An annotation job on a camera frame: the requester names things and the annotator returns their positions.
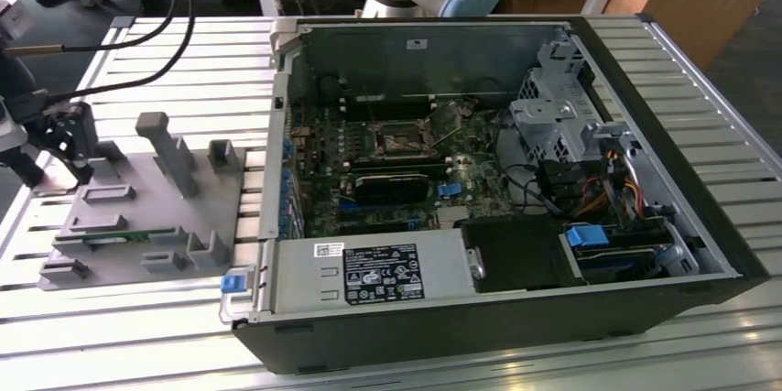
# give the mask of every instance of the computer component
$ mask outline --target computer component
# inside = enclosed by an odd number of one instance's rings
[[[259,253],[222,301],[270,371],[641,333],[768,278],[583,18],[272,36]]]

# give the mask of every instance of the barcode sticker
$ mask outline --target barcode sticker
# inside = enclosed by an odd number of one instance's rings
[[[316,243],[315,244],[315,258],[323,256],[342,256],[345,243]]]

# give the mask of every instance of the grey holder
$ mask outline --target grey holder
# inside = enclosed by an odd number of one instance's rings
[[[87,266],[74,258],[48,261],[40,268],[40,275],[52,283],[82,281],[90,276]]]
[[[42,289],[215,277],[231,267],[246,152],[218,140],[191,153],[167,122],[139,118],[158,155],[102,144],[103,172],[78,189]]]
[[[228,248],[215,231],[210,234],[210,245],[204,246],[198,235],[191,234],[187,241],[187,256],[195,267],[207,269],[222,266],[228,258]]]
[[[236,173],[242,170],[236,149],[227,139],[210,141],[207,157],[210,158],[211,169],[216,174]]]
[[[184,198],[198,194],[196,181],[191,175],[194,157],[191,150],[179,138],[175,140],[168,133],[168,116],[163,112],[144,112],[138,116],[136,133],[150,139],[158,153],[159,165],[174,179]]]
[[[151,274],[167,274],[170,272],[182,272],[186,261],[174,251],[147,252],[142,254],[140,264]]]
[[[188,233],[178,226],[172,233],[150,234],[150,240],[159,246],[187,244]]]

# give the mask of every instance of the circuit board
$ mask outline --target circuit board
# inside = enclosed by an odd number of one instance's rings
[[[453,228],[514,211],[494,155],[495,111],[453,98],[434,100],[421,119],[350,121],[334,108],[302,110],[292,138],[307,237]],[[393,178],[406,181],[386,197],[417,192],[415,201],[358,200],[359,185]]]

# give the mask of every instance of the blue connector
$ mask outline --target blue connector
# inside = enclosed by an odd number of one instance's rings
[[[283,157],[290,159],[294,156],[294,141],[290,139],[283,140]]]
[[[247,277],[244,275],[226,275],[220,280],[223,293],[240,293],[247,291]]]
[[[462,182],[450,183],[438,187],[438,196],[451,197],[462,193]]]
[[[598,224],[578,224],[566,233],[571,247],[606,246],[609,237]]]

